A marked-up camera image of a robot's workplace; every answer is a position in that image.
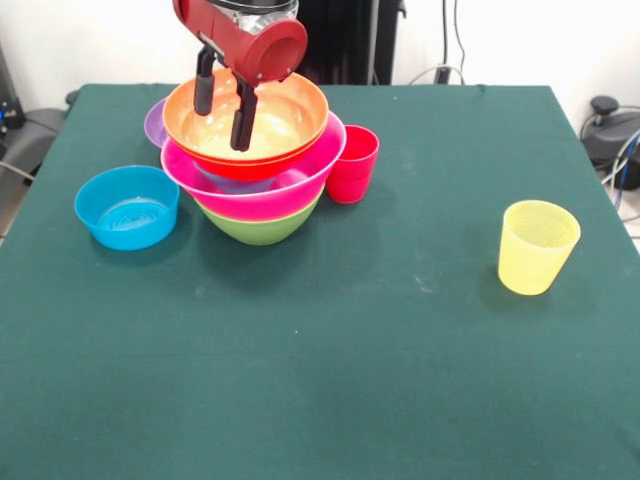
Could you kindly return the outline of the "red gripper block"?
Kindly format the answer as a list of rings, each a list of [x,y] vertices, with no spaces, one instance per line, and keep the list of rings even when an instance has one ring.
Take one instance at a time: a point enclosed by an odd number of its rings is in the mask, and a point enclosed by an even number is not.
[[[308,35],[297,19],[299,3],[183,0],[175,1],[173,8],[180,22],[205,44],[197,57],[195,112],[200,116],[211,112],[217,54],[221,64],[236,74],[240,100],[230,146],[247,151],[258,102],[254,87],[286,79],[305,56]]]

